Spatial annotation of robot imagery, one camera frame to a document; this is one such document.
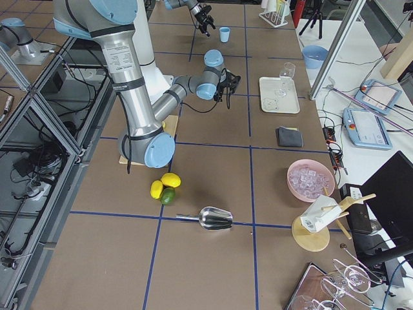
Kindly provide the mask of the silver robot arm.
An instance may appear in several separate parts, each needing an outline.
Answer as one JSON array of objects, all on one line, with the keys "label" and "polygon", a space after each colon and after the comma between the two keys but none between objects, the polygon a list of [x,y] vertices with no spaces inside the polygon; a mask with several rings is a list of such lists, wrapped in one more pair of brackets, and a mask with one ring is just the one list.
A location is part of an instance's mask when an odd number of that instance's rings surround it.
[{"label": "silver robot arm", "polygon": [[200,76],[179,76],[168,84],[154,62],[143,1],[54,1],[54,25],[66,36],[101,47],[126,116],[118,147],[129,162],[167,165],[176,145],[162,122],[189,94],[220,102],[241,79],[225,67],[220,51],[209,50]]},{"label": "silver robot arm", "polygon": [[210,37],[210,32],[208,31],[209,26],[213,30],[216,29],[214,18],[210,15],[210,11],[212,10],[210,5],[202,5],[196,0],[165,0],[164,4],[167,10],[186,7],[191,17],[196,19],[194,23],[195,28],[207,37]]}]

